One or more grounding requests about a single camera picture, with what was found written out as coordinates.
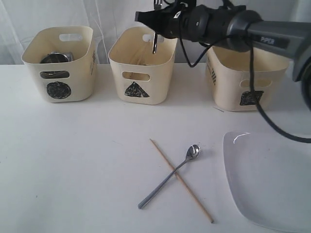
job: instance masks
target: white plate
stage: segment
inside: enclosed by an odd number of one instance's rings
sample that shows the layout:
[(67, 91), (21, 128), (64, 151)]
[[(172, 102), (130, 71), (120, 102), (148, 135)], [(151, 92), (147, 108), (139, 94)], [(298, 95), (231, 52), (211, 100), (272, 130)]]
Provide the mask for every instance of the white plate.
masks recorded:
[(224, 161), (243, 216), (278, 231), (311, 232), (311, 145), (278, 134), (229, 132)]

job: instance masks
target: chopstick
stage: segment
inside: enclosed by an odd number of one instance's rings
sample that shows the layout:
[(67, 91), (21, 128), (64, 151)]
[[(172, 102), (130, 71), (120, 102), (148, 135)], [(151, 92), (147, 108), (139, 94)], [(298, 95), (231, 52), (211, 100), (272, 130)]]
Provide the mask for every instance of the chopstick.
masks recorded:
[[(149, 139), (152, 144), (155, 146), (155, 148), (157, 149), (157, 151), (160, 153), (160, 155), (162, 155), (163, 159), (166, 161), (166, 163), (169, 165), (169, 167), (174, 170), (174, 166), (169, 162), (169, 160), (166, 158), (166, 156), (162, 153), (162, 151), (160, 150), (160, 148), (156, 145), (156, 143), (152, 140)], [(177, 177), (177, 179), (184, 185), (184, 187), (187, 189), (187, 191), (190, 193), (190, 195), (194, 198), (195, 202), (199, 205), (200, 209), (203, 211), (203, 213), (206, 215), (206, 217), (208, 217), (208, 219), (210, 220), (211, 223), (214, 222), (212, 216), (209, 214), (209, 212), (205, 209), (205, 207), (201, 204), (201, 202), (198, 200), (198, 198), (195, 196), (195, 194), (193, 193), (193, 191), (189, 188), (189, 186), (186, 184), (186, 182), (183, 180), (183, 178), (181, 178), (181, 176), (177, 173), (175, 173), (175, 176)]]

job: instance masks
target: plastic basket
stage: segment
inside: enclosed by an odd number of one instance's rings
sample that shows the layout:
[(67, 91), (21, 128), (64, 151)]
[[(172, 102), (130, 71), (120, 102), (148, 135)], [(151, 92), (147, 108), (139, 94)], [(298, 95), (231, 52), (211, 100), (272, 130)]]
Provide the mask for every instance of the plastic basket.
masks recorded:
[(109, 60), (121, 100), (159, 104), (167, 96), (177, 39), (159, 41), (152, 54), (153, 31), (147, 27), (126, 30), (109, 52)]
[[(256, 110), (249, 89), (250, 52), (212, 47), (207, 52), (206, 75), (216, 104), (228, 111)], [(267, 107), (289, 66), (287, 58), (254, 49), (256, 98)]]
[[(40, 64), (42, 58), (53, 51), (71, 52), (74, 60), (66, 63)], [(41, 96), (48, 102), (84, 100), (93, 92), (97, 66), (93, 30), (90, 27), (55, 27), (42, 30), (29, 44), (22, 60)], [(61, 78), (48, 78), (42, 75), (50, 71), (63, 71), (68, 75)]]

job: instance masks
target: spoon handle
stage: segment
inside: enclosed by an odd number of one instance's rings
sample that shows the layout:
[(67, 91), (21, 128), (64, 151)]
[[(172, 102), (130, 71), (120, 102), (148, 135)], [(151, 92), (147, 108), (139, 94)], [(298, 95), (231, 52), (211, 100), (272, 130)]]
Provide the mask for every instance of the spoon handle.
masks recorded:
[(152, 191), (141, 203), (138, 204), (138, 208), (142, 209), (157, 193), (158, 191), (160, 191), (160, 189), (165, 185), (165, 183), (172, 177), (172, 175), (174, 175), (178, 169), (180, 169), (183, 165), (185, 165), (188, 162), (188, 160), (186, 159), (185, 161), (183, 161), (178, 167), (175, 168), (174, 171), (171, 172), (170, 175), (167, 176), (167, 178), (165, 178), (164, 181), (162, 181), (161, 184), (159, 184), (158, 187), (156, 187), (154, 189), (154, 191)]

